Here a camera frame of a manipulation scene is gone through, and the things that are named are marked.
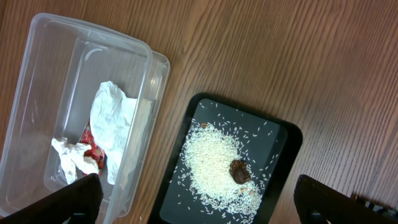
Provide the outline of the small white tissue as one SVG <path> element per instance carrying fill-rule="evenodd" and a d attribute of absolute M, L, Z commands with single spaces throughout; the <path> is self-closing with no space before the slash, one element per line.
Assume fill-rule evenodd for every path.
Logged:
<path fill-rule="evenodd" d="M 100 169 L 97 162 L 93 158 L 85 156 L 85 152 L 91 150 L 89 144 L 70 144 L 67 138 L 53 138 L 51 145 L 58 152 L 67 184 L 72 184 L 78 179 L 77 169 L 84 174 L 99 174 Z"/>

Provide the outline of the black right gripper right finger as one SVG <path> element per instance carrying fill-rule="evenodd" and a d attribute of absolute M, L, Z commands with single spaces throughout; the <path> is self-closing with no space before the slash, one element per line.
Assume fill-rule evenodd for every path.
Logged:
<path fill-rule="evenodd" d="M 359 195 L 347 197 L 327 185 L 300 175 L 294 204 L 301 223 L 397 224 L 397 207 L 389 207 Z"/>

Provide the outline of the pile of white rice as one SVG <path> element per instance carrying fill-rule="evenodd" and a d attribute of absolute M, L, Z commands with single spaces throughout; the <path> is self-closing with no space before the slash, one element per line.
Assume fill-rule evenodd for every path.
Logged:
<path fill-rule="evenodd" d="M 252 180 L 237 184 L 229 173 L 233 160 L 244 160 L 238 152 L 239 142 L 223 134 L 212 124 L 194 128 L 183 144 L 183 163 L 190 186 L 200 200 L 211 208 L 225 209 L 232 214 L 253 215 L 261 203 L 260 190 Z"/>

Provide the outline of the brown food scrap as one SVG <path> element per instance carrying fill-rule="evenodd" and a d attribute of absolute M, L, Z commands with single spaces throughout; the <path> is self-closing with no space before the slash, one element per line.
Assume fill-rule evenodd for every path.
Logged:
<path fill-rule="evenodd" d="M 233 180 L 240 185 L 251 180 L 251 175 L 244 160 L 233 160 L 229 165 L 229 173 Z"/>

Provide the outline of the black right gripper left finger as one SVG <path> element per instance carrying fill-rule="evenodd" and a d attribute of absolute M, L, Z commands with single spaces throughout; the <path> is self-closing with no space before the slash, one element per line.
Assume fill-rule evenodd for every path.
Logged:
<path fill-rule="evenodd" d="M 98 174 L 88 174 L 2 218 L 1 223 L 95 223 L 102 199 L 103 189 Z"/>

